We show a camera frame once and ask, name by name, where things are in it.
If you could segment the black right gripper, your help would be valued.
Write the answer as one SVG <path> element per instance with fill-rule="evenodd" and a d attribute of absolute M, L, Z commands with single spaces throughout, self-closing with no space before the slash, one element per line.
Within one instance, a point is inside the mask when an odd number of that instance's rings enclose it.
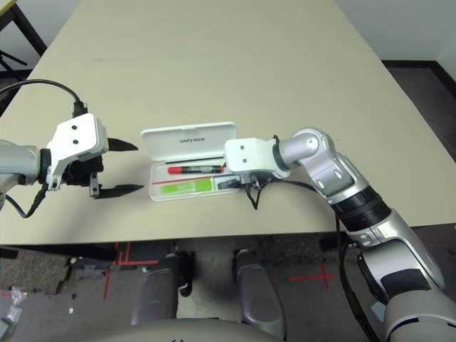
<path fill-rule="evenodd" d="M 238 189 L 255 188 L 260 190 L 271 182 L 271 174 L 242 174 L 236 180 L 235 187 Z"/>

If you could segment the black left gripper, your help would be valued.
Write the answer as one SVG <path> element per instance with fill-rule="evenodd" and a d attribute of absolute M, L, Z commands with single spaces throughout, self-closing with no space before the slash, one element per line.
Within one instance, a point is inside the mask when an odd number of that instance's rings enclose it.
<path fill-rule="evenodd" d="M 127 152 L 138 150 L 130 143 L 116 138 L 108 138 L 109 151 Z M 94 199 L 108 199 L 122 197 L 132 192 L 141 190 L 143 185 L 116 185 L 113 188 L 103 189 L 98 181 L 98 173 L 104 170 L 101 156 L 86 161 L 76 160 L 69 164 L 63 173 L 63 181 L 66 185 L 87 187 L 90 196 Z"/>

